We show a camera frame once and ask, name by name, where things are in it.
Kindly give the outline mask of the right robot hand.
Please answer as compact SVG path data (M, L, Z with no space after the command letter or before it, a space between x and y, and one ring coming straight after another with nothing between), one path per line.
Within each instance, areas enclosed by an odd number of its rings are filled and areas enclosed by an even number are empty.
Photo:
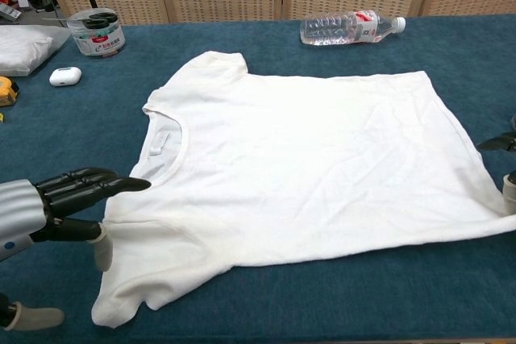
M515 152L515 132L505 132L476 145L478 150ZM515 171L504 175L502 196L508 215L515 215Z

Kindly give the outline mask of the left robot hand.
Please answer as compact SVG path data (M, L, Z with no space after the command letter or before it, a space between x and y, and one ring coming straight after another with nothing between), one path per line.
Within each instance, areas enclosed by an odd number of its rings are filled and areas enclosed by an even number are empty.
M32 183L1 184L1 260L46 241L87 242L99 271L112 263L112 241L100 222L71 218L99 201L148 189L147 180L105 168L80 168Z

